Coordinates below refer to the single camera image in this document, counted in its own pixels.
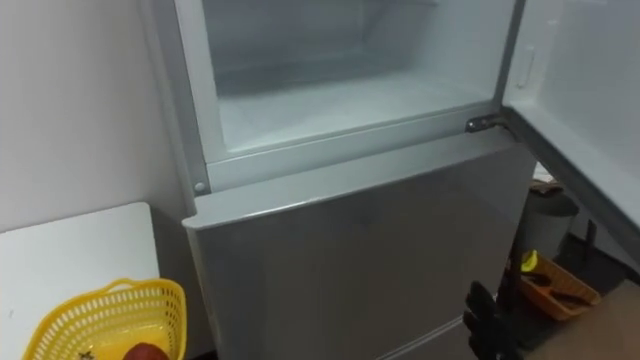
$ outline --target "black glove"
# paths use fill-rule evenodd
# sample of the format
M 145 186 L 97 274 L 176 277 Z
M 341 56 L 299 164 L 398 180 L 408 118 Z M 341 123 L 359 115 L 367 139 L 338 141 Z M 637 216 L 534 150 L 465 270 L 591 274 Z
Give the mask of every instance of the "black glove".
M 463 320 L 471 336 L 469 346 L 479 360 L 522 360 L 517 343 L 489 291 L 474 281 L 465 300 Z

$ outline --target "freezer compartment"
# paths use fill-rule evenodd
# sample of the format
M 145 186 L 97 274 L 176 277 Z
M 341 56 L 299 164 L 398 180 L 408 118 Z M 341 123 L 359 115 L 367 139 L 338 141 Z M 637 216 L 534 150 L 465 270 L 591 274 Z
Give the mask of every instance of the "freezer compartment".
M 246 153 L 488 102 L 512 7 L 204 0 L 224 147 Z

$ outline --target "red fruit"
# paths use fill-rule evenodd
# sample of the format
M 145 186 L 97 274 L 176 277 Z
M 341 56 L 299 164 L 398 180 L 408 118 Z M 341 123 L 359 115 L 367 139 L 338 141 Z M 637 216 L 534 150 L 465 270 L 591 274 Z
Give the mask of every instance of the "red fruit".
M 122 360 L 169 360 L 169 356 L 155 345 L 140 343 L 127 351 Z

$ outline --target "door hinge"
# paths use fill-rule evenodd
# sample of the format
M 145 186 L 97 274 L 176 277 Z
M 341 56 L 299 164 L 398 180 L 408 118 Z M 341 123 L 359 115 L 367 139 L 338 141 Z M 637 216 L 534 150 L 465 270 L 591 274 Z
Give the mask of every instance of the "door hinge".
M 467 121 L 464 131 L 474 133 L 488 130 L 495 126 L 504 126 L 504 119 L 499 114 L 478 116 Z

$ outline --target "white shelf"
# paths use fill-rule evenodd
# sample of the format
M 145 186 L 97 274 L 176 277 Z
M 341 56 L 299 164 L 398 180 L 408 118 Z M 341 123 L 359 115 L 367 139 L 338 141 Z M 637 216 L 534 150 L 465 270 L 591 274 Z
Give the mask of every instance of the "white shelf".
M 216 83 L 229 152 L 450 111 L 493 95 L 358 54 L 235 71 Z

